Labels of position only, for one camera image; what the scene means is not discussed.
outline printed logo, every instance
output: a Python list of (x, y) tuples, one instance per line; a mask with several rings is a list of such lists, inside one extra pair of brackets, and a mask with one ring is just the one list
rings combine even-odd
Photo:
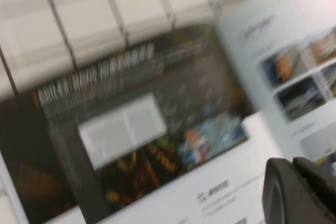
[(274, 15), (263, 18), (261, 21), (249, 26), (246, 29), (243, 29), (239, 33), (238, 41), (241, 47), (245, 47), (248, 41), (256, 34), (260, 34), (264, 31), (269, 24), (273, 21)]

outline open magazine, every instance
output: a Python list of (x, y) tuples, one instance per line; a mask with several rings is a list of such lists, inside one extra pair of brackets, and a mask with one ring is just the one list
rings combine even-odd
[(264, 223), (268, 158), (336, 169), (334, 3), (249, 0), (2, 102), (19, 221)]

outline white rectangle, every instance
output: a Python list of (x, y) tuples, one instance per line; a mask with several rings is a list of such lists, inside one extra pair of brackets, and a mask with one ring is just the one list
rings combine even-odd
[(94, 169), (163, 135), (166, 126), (153, 94), (147, 94), (79, 126)]

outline small photo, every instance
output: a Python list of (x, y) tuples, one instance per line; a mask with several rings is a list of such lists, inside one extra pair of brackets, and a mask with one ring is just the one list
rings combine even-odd
[(164, 135), (95, 173), (106, 203), (116, 212), (176, 179), (184, 170), (175, 143)]
[(312, 52), (317, 64), (336, 57), (336, 34), (333, 30), (323, 31), (309, 36), (305, 43)]
[(272, 55), (262, 63), (262, 68), (273, 87), (308, 71), (302, 61), (298, 45)]
[(241, 124), (239, 115), (224, 112), (187, 129), (178, 148), (184, 168), (190, 170), (247, 140)]
[(321, 73), (326, 80), (327, 88), (336, 97), (336, 63), (323, 68)]
[(288, 119), (293, 121), (325, 104), (312, 77), (307, 77), (280, 91), (278, 99)]

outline printed photo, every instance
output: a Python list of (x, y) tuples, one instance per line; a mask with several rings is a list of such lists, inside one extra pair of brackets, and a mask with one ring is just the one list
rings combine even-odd
[(336, 97), (336, 63), (323, 68), (321, 72), (326, 80), (326, 88)]
[(96, 171), (112, 212), (183, 174), (177, 147), (165, 135)]
[(307, 77), (285, 88), (277, 94), (277, 97), (291, 121), (325, 104), (312, 77)]
[(301, 145), (308, 158), (324, 170), (336, 176), (336, 123), (315, 132), (303, 140)]
[(190, 170), (247, 140), (241, 122), (239, 115), (224, 112), (187, 129), (178, 149), (184, 168)]
[(262, 63), (262, 68), (273, 87), (308, 71), (302, 61), (298, 45), (272, 55)]
[(307, 44), (317, 64), (336, 57), (336, 34), (330, 29), (310, 35), (303, 43)]

